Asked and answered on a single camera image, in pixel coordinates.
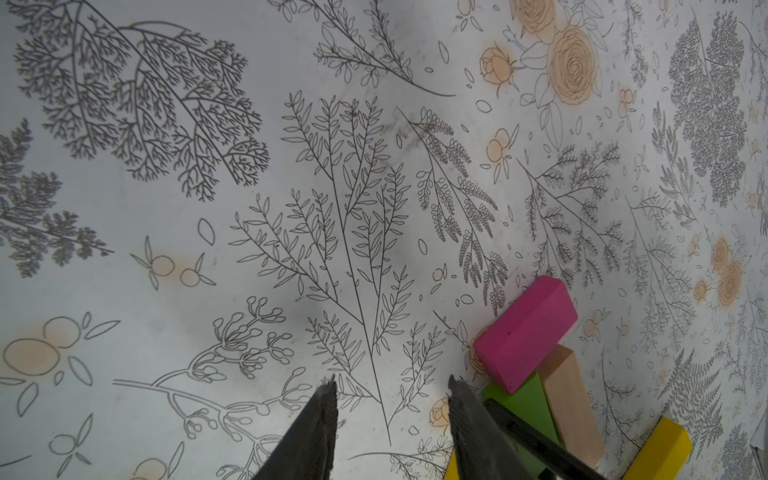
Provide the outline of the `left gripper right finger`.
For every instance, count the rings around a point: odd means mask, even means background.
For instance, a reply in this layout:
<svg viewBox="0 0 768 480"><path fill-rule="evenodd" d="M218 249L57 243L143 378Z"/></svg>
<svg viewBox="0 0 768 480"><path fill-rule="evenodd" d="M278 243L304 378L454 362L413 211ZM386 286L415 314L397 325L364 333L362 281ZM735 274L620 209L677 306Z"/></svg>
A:
<svg viewBox="0 0 768 480"><path fill-rule="evenodd" d="M463 380L449 377L449 420L460 479L533 479L507 435Z"/></svg>

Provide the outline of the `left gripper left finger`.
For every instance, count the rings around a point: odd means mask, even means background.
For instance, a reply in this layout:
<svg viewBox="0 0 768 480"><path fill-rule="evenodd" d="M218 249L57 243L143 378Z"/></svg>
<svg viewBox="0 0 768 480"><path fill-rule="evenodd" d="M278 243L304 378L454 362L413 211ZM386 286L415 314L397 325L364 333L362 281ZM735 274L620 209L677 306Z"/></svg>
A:
<svg viewBox="0 0 768 480"><path fill-rule="evenodd" d="M253 479L328 480L337 428L337 383L332 376L315 390Z"/></svg>

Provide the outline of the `green building block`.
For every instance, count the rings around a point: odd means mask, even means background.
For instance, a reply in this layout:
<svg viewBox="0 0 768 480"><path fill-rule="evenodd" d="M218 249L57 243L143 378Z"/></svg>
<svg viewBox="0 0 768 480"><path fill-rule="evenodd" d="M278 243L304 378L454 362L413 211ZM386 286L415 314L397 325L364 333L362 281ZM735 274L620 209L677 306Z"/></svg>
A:
<svg viewBox="0 0 768 480"><path fill-rule="evenodd" d="M483 399L494 399L556 444L560 444L539 375L534 372L512 394L495 382L483 391Z"/></svg>

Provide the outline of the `natural wood building block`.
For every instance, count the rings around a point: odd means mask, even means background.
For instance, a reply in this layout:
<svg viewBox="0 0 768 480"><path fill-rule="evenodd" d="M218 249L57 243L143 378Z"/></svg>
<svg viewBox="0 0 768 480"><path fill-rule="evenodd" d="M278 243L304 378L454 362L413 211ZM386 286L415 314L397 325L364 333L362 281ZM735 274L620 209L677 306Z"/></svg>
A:
<svg viewBox="0 0 768 480"><path fill-rule="evenodd" d="M590 467L605 454L587 389L575 353L560 344L536 369L564 448Z"/></svg>

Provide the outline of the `magenta building block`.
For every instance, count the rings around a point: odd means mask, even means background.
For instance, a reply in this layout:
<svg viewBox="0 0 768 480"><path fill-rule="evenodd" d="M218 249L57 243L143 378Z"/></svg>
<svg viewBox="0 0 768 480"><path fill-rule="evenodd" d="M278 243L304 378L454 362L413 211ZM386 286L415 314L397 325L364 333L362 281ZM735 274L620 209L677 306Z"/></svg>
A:
<svg viewBox="0 0 768 480"><path fill-rule="evenodd" d="M480 336L475 352L491 379L513 393L576 321L566 284L541 276Z"/></svg>

